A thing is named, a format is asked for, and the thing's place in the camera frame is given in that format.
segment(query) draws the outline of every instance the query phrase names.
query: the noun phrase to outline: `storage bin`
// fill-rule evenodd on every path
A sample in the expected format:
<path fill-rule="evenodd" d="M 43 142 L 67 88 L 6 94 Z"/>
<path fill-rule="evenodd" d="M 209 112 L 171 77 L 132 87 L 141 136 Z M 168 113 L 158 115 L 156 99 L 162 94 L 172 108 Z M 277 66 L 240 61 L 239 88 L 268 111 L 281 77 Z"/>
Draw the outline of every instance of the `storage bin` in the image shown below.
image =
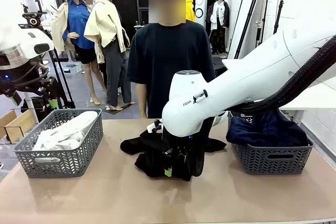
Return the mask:
<path fill-rule="evenodd" d="M 228 127 L 232 117 L 252 122 L 252 116 L 229 111 Z M 244 170 L 248 174 L 301 174 L 314 144 L 303 147 L 254 147 L 234 144 Z"/>
<path fill-rule="evenodd" d="M 33 151 L 41 131 L 54 129 L 85 111 L 96 111 L 93 122 L 80 146 L 73 150 Z M 28 133 L 13 151 L 29 178 L 61 178 L 82 176 L 103 137 L 101 109 L 54 110 Z"/>

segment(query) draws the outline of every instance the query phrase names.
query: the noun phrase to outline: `yellow hoodie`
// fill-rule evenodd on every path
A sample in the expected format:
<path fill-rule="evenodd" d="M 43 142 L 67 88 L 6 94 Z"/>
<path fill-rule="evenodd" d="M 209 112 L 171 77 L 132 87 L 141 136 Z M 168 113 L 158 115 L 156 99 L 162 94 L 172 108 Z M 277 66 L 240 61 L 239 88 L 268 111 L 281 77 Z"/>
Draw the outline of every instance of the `yellow hoodie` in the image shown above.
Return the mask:
<path fill-rule="evenodd" d="M 193 10 L 193 2 L 194 0 L 185 0 L 185 15 L 186 15 L 185 18 L 195 22 L 196 19 L 195 19 L 195 13 Z"/>

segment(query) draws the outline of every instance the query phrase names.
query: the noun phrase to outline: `corrugated black hose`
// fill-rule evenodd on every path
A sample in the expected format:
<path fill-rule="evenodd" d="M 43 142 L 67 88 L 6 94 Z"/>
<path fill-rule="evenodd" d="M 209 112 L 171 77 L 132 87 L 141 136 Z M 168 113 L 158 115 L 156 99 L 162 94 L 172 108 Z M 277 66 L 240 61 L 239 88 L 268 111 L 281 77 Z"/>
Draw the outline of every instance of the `corrugated black hose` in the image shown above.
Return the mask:
<path fill-rule="evenodd" d="M 227 110 L 255 115 L 276 110 L 296 98 L 336 62 L 336 35 L 327 41 L 275 94 Z"/>

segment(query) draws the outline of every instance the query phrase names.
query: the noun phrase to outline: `black shorts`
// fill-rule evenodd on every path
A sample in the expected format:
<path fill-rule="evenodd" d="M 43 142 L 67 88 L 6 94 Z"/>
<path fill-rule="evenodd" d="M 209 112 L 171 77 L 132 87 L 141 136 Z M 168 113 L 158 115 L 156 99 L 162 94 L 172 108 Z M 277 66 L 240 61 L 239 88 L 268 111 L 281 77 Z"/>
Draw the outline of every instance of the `black shorts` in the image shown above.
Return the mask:
<path fill-rule="evenodd" d="M 77 45 L 75 46 L 75 51 L 78 54 L 80 62 L 82 64 L 89 64 L 90 62 L 94 61 L 97 58 L 96 52 L 94 48 L 84 49 L 80 48 Z"/>

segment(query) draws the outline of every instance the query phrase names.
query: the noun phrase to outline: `gray trousers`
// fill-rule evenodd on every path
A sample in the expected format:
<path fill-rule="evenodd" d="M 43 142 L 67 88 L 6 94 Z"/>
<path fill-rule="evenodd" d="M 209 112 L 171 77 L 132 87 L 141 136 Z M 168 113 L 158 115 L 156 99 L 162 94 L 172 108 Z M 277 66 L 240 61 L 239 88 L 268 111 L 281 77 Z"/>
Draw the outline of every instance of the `gray trousers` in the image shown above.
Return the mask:
<path fill-rule="evenodd" d="M 128 58 L 120 52 L 116 39 L 103 48 L 107 72 L 107 104 L 118 105 L 118 83 L 124 103 L 132 101 L 131 83 L 126 80 Z"/>

